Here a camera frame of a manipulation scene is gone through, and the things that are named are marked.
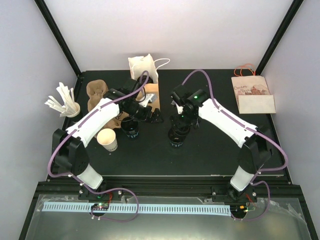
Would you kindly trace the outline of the brown pulp cup carrier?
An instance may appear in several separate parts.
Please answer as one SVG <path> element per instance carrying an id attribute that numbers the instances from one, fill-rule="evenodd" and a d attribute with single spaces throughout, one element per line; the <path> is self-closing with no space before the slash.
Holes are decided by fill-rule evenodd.
<path id="1" fill-rule="evenodd" d="M 110 121 L 108 121 L 105 126 L 106 129 L 120 129 L 121 128 L 121 121 L 113 118 Z"/>

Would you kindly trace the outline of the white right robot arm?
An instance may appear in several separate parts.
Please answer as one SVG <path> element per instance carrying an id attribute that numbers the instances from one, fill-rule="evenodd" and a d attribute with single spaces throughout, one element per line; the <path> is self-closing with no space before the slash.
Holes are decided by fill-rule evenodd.
<path id="1" fill-rule="evenodd" d="M 173 147 L 180 147 L 191 127 L 197 127 L 202 119 L 224 132 L 240 148 L 237 158 L 239 165 L 227 189 L 230 200 L 240 201 L 246 195 L 245 189 L 258 169 L 273 155 L 272 144 L 260 136 L 269 133 L 269 130 L 258 128 L 237 117 L 215 103 L 202 89 L 191 93 L 185 86 L 178 85 L 170 97 L 177 109 L 177 113 L 170 117 L 171 128 L 168 131 L 169 142 Z"/>

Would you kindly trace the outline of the brown paper takeout bag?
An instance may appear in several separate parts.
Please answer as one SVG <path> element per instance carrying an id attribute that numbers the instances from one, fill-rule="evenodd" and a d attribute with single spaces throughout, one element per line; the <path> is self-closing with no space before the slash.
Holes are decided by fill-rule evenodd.
<path id="1" fill-rule="evenodd" d="M 146 94 L 154 94 L 155 100 L 148 103 L 152 107 L 152 111 L 160 109 L 160 94 L 159 94 L 159 74 L 158 69 L 170 62 L 169 58 L 159 58 L 154 60 L 153 57 L 148 54 L 146 56 L 134 56 L 128 58 L 130 76 L 134 80 L 139 80 L 144 71 L 148 71 L 149 80 L 144 86 Z"/>

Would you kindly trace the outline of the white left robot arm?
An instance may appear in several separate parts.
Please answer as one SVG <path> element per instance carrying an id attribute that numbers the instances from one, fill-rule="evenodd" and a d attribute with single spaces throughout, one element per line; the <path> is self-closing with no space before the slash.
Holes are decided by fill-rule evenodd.
<path id="1" fill-rule="evenodd" d="M 66 130 L 57 129 L 52 136 L 53 152 L 47 172 L 52 178 L 52 164 L 66 169 L 62 176 L 73 177 L 81 184 L 89 187 L 89 193 L 97 200 L 103 199 L 108 192 L 102 184 L 103 177 L 90 165 L 86 148 L 98 132 L 120 113 L 127 113 L 135 120 L 145 123 L 162 123 L 159 108 L 153 109 L 149 99 L 138 101 L 136 98 L 149 81 L 145 71 L 139 80 L 129 79 L 119 90 L 110 89 L 99 103 L 82 119 Z"/>

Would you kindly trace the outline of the stack of black cup lids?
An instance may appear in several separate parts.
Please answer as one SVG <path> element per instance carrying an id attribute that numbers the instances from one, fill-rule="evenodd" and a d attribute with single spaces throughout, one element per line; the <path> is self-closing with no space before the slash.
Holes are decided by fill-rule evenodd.
<path id="1" fill-rule="evenodd" d="M 134 120 L 133 117 L 127 116 L 123 118 L 120 126 L 122 131 L 129 139 L 133 140 L 139 136 L 139 123 L 138 121 Z"/>

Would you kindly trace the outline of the black paper coffee cup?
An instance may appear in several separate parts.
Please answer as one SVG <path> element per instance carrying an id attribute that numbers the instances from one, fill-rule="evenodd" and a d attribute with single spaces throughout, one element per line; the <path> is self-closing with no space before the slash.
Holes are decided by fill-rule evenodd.
<path id="1" fill-rule="evenodd" d="M 183 145 L 186 136 L 185 135 L 169 135 L 169 143 L 174 148 L 179 148 Z"/>

